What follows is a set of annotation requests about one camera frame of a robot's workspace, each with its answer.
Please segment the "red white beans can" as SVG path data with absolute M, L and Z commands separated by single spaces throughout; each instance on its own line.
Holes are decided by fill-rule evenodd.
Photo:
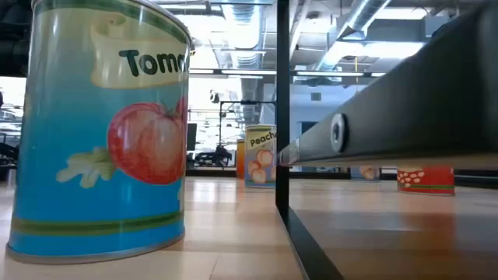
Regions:
M 449 166 L 399 167 L 399 191 L 417 194 L 455 195 L 454 169 Z

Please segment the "blue peaches can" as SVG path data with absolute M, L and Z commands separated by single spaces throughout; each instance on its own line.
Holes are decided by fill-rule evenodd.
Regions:
M 378 166 L 351 166 L 350 176 L 352 180 L 379 181 L 381 169 Z
M 244 183 L 246 187 L 274 188 L 276 126 L 254 124 L 245 131 Z

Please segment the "black background machine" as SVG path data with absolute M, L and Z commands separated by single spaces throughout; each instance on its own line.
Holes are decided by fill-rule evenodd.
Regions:
M 214 152 L 200 152 L 195 157 L 195 163 L 198 166 L 225 167 L 232 159 L 232 154 L 224 146 L 218 145 Z

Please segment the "black monitor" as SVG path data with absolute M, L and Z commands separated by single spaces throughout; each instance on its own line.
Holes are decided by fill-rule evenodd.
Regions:
M 196 146 L 196 135 L 197 135 L 197 127 L 196 123 L 188 123 L 187 128 L 187 150 L 195 151 Z

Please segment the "silver shelf bolt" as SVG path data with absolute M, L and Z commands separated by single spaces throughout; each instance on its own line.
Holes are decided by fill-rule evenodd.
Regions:
M 335 114 L 331 119 L 331 147 L 340 153 L 347 143 L 348 125 L 344 114 Z

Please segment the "orange red corn can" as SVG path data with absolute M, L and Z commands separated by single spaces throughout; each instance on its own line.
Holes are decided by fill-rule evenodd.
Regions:
M 237 151 L 236 151 L 236 175 L 239 179 L 244 179 L 244 165 L 245 165 L 245 141 L 239 139 L 237 141 Z

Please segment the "black frame wooden shelf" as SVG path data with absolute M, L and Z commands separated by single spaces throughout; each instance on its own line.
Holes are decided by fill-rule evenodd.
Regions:
M 342 152 L 331 119 L 348 125 Z M 498 0 L 334 108 L 282 166 L 454 169 L 455 195 L 386 182 L 297 181 L 283 221 L 305 280 L 498 280 Z

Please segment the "blue tomato can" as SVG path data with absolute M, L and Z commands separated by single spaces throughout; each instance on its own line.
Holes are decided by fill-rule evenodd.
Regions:
M 120 259 L 184 237 L 192 40 L 151 0 L 33 0 L 7 254 Z

